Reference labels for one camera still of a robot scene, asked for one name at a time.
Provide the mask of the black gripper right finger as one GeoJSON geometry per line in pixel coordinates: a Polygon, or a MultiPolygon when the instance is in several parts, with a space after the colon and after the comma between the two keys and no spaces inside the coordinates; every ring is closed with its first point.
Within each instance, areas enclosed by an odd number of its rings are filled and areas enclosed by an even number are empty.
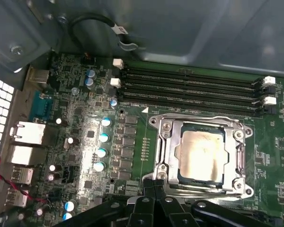
{"type": "Polygon", "coordinates": [[[268,227],[268,223],[221,207],[215,203],[198,200],[186,211],[175,198],[168,196],[162,179],[154,180],[156,200],[173,227],[268,227]]]}

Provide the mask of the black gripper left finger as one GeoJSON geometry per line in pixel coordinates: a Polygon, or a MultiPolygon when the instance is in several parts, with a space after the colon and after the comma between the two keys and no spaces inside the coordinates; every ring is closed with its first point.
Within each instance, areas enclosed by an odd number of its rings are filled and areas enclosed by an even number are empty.
{"type": "Polygon", "coordinates": [[[144,179],[143,194],[131,197],[127,203],[111,199],[72,218],[57,227],[151,227],[156,202],[155,185],[158,181],[144,179]]]}

